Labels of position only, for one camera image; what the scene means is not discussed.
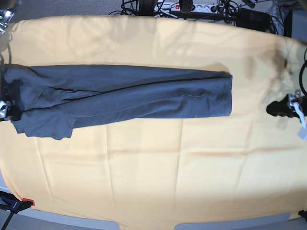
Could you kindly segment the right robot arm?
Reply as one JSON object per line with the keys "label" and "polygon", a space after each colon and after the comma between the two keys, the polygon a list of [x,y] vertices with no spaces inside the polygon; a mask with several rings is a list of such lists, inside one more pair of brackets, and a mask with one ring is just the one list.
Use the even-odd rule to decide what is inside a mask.
{"label": "right robot arm", "polygon": [[21,112],[16,103],[7,93],[6,83],[3,79],[4,58],[2,55],[3,49],[9,44],[9,38],[7,37],[10,30],[9,24],[20,5],[20,0],[0,1],[0,121],[18,121],[21,117]]}

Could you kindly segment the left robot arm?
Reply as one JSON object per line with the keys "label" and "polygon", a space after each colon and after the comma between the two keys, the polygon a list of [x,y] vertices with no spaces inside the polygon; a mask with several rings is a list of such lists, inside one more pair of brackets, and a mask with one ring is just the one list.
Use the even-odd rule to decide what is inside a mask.
{"label": "left robot arm", "polygon": [[266,107],[266,112],[274,117],[298,118],[303,128],[307,127],[307,90],[304,87],[303,76],[307,71],[307,50],[305,49],[304,63],[300,69],[299,89],[287,94],[281,101],[273,101]]}

